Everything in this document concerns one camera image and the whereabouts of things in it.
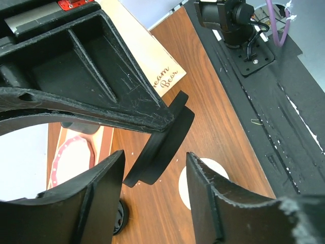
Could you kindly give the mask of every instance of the metal bracket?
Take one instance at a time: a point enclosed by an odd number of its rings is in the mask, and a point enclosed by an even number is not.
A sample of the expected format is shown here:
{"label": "metal bracket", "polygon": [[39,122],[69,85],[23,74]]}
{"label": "metal bracket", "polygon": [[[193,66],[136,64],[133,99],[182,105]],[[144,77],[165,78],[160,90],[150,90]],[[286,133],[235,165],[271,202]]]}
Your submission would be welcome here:
{"label": "metal bracket", "polygon": [[247,77],[274,61],[274,55],[260,37],[252,50],[252,60],[247,58],[247,45],[238,49],[228,49],[240,73]]}

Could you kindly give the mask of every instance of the small black wheel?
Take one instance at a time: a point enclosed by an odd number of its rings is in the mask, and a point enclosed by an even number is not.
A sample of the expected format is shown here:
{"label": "small black wheel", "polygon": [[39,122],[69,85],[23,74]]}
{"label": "small black wheel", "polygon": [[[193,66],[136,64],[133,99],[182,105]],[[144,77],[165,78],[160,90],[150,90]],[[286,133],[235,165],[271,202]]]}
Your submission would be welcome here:
{"label": "small black wheel", "polygon": [[129,211],[127,204],[120,199],[117,207],[117,215],[115,220],[113,235],[118,235],[126,227],[128,223]]}

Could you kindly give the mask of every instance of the wood grain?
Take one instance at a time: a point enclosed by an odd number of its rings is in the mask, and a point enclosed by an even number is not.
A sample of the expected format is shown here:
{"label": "wood grain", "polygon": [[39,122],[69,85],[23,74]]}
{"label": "wood grain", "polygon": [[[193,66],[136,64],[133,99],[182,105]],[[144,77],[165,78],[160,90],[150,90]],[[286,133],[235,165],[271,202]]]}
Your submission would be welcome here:
{"label": "wood grain", "polygon": [[61,123],[50,123],[48,129],[47,142],[47,171],[46,171],[46,187],[49,184],[52,162],[55,156],[57,141],[60,136]]}
{"label": "wood grain", "polygon": [[[152,34],[187,72],[164,101],[169,105],[182,90],[189,95],[187,106],[196,117],[176,156],[154,185],[122,186],[121,197],[131,215],[126,229],[112,243],[194,244],[191,213],[178,192],[186,152],[219,162],[230,179],[246,189],[268,197],[274,194],[185,9],[163,21]],[[115,130],[112,152],[125,150],[125,175],[148,138],[142,133]]]}
{"label": "wood grain", "polygon": [[169,76],[177,71],[174,80],[179,81],[186,74],[184,69],[170,57],[164,47],[136,20],[121,1],[102,0],[101,7],[113,21],[150,84],[155,87],[160,96],[163,96],[176,82],[170,84],[169,87],[160,86],[157,85],[159,83],[157,76],[162,71]]}

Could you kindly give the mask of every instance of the curved black plastic piece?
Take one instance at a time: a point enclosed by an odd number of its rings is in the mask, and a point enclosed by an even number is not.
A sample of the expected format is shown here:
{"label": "curved black plastic piece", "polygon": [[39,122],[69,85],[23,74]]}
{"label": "curved black plastic piece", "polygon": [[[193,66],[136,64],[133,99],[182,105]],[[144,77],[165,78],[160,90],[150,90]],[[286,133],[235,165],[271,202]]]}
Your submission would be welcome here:
{"label": "curved black plastic piece", "polygon": [[133,187],[139,180],[154,184],[182,144],[194,120],[194,113],[185,104],[188,95],[182,91],[170,104],[175,122],[164,132],[154,132],[124,179],[124,184]]}
{"label": "curved black plastic piece", "polygon": [[186,166],[197,243],[324,243],[325,196],[270,199],[215,173],[192,152]]}
{"label": "curved black plastic piece", "polygon": [[36,199],[0,202],[0,243],[111,243],[124,165],[117,151]]}
{"label": "curved black plastic piece", "polygon": [[113,235],[118,235],[126,227],[128,223],[129,209],[126,202],[120,199],[117,207],[117,215],[115,220]]}

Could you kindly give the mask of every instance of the silver metal part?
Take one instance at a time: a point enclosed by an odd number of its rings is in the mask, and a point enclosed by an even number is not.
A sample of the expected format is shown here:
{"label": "silver metal part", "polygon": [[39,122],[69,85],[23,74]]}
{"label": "silver metal part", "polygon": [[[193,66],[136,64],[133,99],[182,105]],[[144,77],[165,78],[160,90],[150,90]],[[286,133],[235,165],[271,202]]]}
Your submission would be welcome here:
{"label": "silver metal part", "polygon": [[50,3],[39,8],[27,11],[22,14],[18,14],[16,16],[5,19],[7,25],[11,29],[13,33],[17,31],[17,27],[23,24],[27,24],[33,20],[42,18],[46,15],[53,14],[57,11],[61,11],[62,9],[57,3]]}

